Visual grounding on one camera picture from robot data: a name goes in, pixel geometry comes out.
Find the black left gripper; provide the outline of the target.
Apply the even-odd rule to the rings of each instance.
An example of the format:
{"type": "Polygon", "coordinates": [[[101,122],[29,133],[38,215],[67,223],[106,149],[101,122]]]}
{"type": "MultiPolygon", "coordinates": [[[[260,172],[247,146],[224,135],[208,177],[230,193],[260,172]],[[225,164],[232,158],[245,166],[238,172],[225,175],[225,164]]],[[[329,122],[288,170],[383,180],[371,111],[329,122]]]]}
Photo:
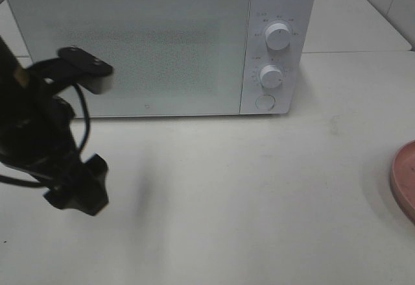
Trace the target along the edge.
{"type": "Polygon", "coordinates": [[[10,95],[9,167],[33,180],[10,177],[9,183],[47,188],[43,196],[53,207],[96,216],[109,203],[105,187],[108,166],[99,155],[81,160],[90,121],[77,145],[70,128],[74,116],[71,105],[57,96],[10,95]]]}

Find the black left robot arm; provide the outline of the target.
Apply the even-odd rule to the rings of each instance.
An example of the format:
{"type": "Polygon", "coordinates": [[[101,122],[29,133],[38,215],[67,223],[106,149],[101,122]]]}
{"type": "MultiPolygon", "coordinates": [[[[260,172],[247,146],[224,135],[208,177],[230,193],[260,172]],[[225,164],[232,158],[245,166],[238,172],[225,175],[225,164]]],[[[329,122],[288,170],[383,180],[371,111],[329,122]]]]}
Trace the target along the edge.
{"type": "Polygon", "coordinates": [[[108,165],[99,155],[81,159],[91,121],[84,90],[101,94],[112,83],[111,65],[75,47],[24,68],[1,44],[1,163],[29,180],[1,182],[45,188],[55,208],[97,215],[109,202],[108,165]]]}

